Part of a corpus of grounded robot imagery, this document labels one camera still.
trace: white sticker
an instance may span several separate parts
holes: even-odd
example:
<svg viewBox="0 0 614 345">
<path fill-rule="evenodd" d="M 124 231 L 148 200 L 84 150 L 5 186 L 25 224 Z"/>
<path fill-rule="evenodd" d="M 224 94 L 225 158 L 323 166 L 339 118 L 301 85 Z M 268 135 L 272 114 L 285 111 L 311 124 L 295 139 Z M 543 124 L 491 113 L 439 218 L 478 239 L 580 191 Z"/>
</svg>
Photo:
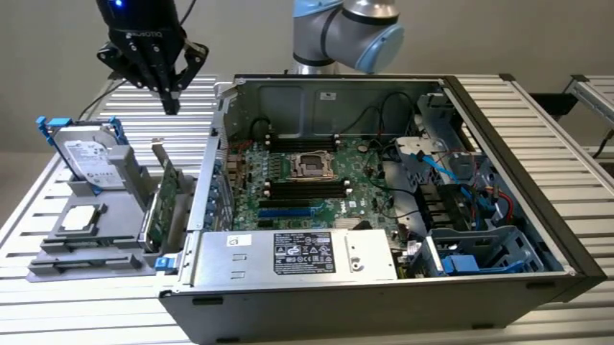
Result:
<svg viewBox="0 0 614 345">
<path fill-rule="evenodd" d="M 320 101 L 335 101 L 336 100 L 336 92 L 320 92 L 319 93 L 319 100 Z"/>
<path fill-rule="evenodd" d="M 108 164 L 108 151 L 103 144 L 73 140 L 64 142 L 64 147 L 87 182 L 100 188 L 124 187 L 117 169 Z"/>
<path fill-rule="evenodd" d="M 251 235 L 229 235 L 227 247 L 251 246 Z"/>
</svg>

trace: slotted metal surface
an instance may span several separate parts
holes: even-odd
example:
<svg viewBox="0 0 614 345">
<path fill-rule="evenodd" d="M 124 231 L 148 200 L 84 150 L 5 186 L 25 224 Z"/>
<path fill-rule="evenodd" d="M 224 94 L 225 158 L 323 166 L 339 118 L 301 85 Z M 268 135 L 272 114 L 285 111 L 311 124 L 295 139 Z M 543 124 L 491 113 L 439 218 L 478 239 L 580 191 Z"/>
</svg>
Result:
<svg viewBox="0 0 614 345">
<path fill-rule="evenodd" d="M 574 75 L 571 93 L 614 126 L 614 75 Z"/>
<path fill-rule="evenodd" d="M 459 79 L 611 279 L 614 196 L 604 187 L 607 181 L 514 83 L 495 75 Z M 100 117 L 121 118 L 139 162 L 151 170 L 156 162 L 148 152 L 148 140 L 164 137 L 173 162 L 197 173 L 199 153 L 207 143 L 201 133 L 211 121 L 212 105 L 204 104 L 213 102 L 212 84 L 212 77 L 201 77 L 193 83 L 183 95 L 177 117 L 163 116 L 149 96 L 128 86 L 109 98 Z M 0 241 L 5 238 L 0 248 L 0 344 L 191 344 L 155 299 L 161 287 L 172 284 L 171 277 L 40 284 L 22 279 L 25 266 L 69 195 L 64 183 L 68 178 L 69 172 L 54 157 L 0 231 Z M 614 344 L 612 324 L 614 281 L 608 280 L 570 303 L 542 306 L 503 330 L 293 344 Z"/>
</svg>

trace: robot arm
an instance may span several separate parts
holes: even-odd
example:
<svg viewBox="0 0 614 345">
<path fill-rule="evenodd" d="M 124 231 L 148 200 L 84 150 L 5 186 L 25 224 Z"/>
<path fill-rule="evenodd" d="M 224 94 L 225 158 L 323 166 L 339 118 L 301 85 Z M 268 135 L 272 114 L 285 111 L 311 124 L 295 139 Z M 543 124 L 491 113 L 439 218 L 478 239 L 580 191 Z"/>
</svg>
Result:
<svg viewBox="0 0 614 345">
<path fill-rule="evenodd" d="M 96 0 L 108 26 L 109 42 L 99 60 L 137 88 L 159 94 L 164 112 L 179 112 L 179 95 L 192 82 L 208 48 L 188 41 L 173 0 Z M 184 51 L 187 67 L 179 73 L 176 59 Z"/>
<path fill-rule="evenodd" d="M 296 74 L 333 74 L 336 61 L 379 73 L 403 42 L 394 0 L 295 0 Z"/>
<path fill-rule="evenodd" d="M 179 95 L 203 67 L 208 48 L 187 39 L 173 0 L 96 0 L 109 42 L 100 61 L 137 88 L 159 94 L 164 112 L 179 112 Z M 394 0 L 295 0 L 293 73 L 333 74 L 336 61 L 378 73 L 403 42 Z M 176 72 L 184 51 L 187 67 Z"/>
</svg>

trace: warning label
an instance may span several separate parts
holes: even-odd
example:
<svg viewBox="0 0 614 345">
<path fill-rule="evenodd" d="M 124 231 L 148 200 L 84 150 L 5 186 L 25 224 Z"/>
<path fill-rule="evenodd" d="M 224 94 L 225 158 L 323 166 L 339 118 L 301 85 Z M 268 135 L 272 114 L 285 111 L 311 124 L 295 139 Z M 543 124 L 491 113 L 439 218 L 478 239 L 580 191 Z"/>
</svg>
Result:
<svg viewBox="0 0 614 345">
<path fill-rule="evenodd" d="M 273 253 L 277 275 L 335 273 L 329 232 L 275 234 Z"/>
</svg>

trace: green circuit board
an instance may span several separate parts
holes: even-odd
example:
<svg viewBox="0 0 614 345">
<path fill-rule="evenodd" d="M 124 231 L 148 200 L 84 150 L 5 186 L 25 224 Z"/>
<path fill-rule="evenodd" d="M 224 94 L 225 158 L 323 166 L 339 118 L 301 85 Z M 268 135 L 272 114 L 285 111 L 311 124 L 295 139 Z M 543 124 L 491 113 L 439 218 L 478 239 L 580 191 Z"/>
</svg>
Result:
<svg viewBox="0 0 614 345">
<path fill-rule="evenodd" d="M 344 139 L 337 151 L 329 153 L 332 155 L 331 168 L 335 180 L 349 179 L 352 193 L 345 198 L 309 199 L 312 217 L 269 218 L 273 226 L 259 228 L 257 202 L 267 199 L 263 194 L 264 181 L 267 179 L 275 182 L 289 181 L 292 171 L 289 156 L 292 154 L 269 153 L 261 144 L 253 143 L 240 153 L 240 159 L 244 159 L 244 173 L 245 176 L 251 173 L 251 179 L 244 177 L 244 184 L 235 186 L 233 230 L 328 229 L 335 228 L 337 220 L 347 221 L 347 219 L 352 219 L 352 221 L 367 220 L 374 229 L 386 229 L 387 232 L 395 230 L 396 220 L 379 214 L 379 206 L 390 198 L 388 192 L 374 187 L 363 173 L 363 167 L 372 151 L 359 153 L 356 149 L 359 145 L 368 145 L 368 141 Z M 376 168 L 375 157 L 370 166 Z M 378 185 L 386 185 L 383 179 L 372 179 Z M 388 214 L 392 213 L 392 210 L 387 208 L 383 211 Z"/>
</svg>

